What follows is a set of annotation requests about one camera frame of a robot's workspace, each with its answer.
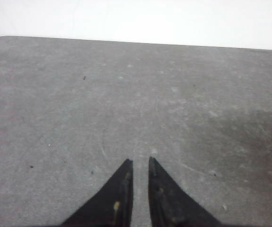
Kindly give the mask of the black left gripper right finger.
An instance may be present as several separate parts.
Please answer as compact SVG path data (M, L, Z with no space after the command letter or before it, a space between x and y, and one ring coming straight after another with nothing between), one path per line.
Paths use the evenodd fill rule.
M153 227L221 226L221 222L187 195L153 157L149 158L148 196Z

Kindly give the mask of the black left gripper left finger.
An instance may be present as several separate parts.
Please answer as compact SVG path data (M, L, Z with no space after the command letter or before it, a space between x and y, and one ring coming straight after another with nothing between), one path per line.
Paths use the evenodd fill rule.
M133 207L133 162L126 159L103 187L62 227L129 227Z

